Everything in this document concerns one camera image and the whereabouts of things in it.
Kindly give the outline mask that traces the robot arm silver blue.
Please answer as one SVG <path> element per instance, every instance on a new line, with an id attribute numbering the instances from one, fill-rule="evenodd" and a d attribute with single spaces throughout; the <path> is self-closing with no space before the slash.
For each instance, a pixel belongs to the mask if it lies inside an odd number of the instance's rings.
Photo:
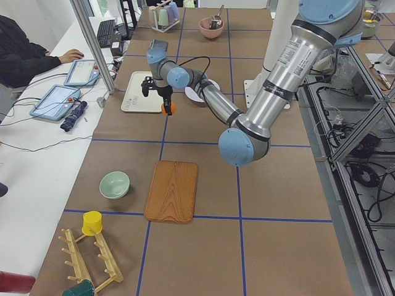
<path id="1" fill-rule="evenodd" d="M 174 89 L 192 88 L 227 129 L 218 140 L 221 156 L 235 166 L 264 157 L 270 149 L 270 128 L 293 98 L 317 57 L 336 47 L 358 43 L 362 36 L 363 1 L 280 1 L 271 37 L 278 41 L 273 66 L 256 78 L 256 96 L 246 112 L 231 103 L 200 70 L 167 58 L 157 41 L 146 55 L 151 75 L 142 92 L 156 91 L 170 113 Z"/>

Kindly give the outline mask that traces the person's hand on mouse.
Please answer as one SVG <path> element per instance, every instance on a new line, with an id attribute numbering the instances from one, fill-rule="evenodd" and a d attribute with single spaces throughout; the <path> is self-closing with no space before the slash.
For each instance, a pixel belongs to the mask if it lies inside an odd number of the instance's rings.
<path id="1" fill-rule="evenodd" d="M 74 60 L 79 60 L 77 54 L 82 53 L 78 49 L 68 50 L 65 54 L 59 56 L 59 60 L 62 64 L 67 64 L 73 62 Z"/>

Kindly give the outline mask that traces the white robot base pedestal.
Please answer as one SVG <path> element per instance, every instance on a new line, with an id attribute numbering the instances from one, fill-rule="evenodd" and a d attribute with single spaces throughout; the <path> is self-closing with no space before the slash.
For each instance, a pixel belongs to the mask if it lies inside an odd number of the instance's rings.
<path id="1" fill-rule="evenodd" d="M 291 38 L 291 24 L 299 13 L 299 1 L 268 1 L 268 8 L 273 20 L 270 37 L 265 52 L 261 72 L 253 80 L 244 81 L 246 107 L 250 108 L 257 97 L 263 82 L 272 72 L 280 54 Z"/>

